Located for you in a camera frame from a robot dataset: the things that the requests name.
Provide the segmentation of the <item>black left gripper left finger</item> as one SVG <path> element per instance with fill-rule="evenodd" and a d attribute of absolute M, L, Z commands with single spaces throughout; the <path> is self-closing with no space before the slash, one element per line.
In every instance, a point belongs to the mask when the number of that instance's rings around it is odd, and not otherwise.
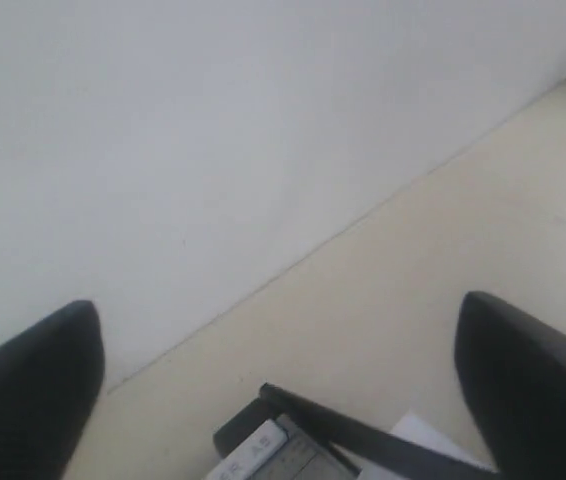
<path fill-rule="evenodd" d="M 60 479 L 105 376 L 95 305 L 76 300 L 0 345 L 0 479 Z"/>

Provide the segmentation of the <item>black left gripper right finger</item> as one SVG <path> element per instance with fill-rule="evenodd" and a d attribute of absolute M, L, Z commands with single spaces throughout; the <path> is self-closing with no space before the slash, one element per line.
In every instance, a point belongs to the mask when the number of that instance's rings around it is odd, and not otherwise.
<path fill-rule="evenodd" d="M 462 301 L 454 363 L 506 479 L 566 479 L 566 334 L 486 292 Z"/>

